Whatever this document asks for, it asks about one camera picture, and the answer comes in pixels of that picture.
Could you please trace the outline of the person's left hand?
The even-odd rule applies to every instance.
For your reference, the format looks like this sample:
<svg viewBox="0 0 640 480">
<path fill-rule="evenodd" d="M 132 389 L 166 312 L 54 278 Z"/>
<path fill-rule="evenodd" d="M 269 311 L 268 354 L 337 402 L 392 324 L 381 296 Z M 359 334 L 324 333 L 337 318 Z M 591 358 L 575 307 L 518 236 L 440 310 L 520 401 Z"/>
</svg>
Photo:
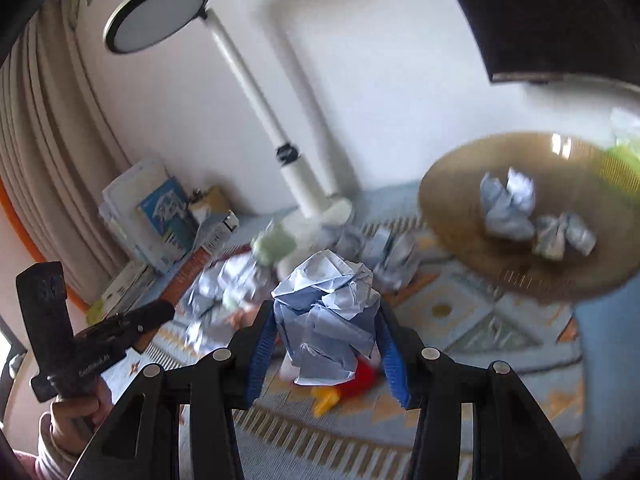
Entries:
<svg viewBox="0 0 640 480">
<path fill-rule="evenodd" d="M 65 453 L 79 456 L 92 438 L 89 427 L 96 431 L 112 407 L 112 392 L 102 377 L 88 396 L 57 398 L 50 407 L 53 442 Z"/>
</svg>

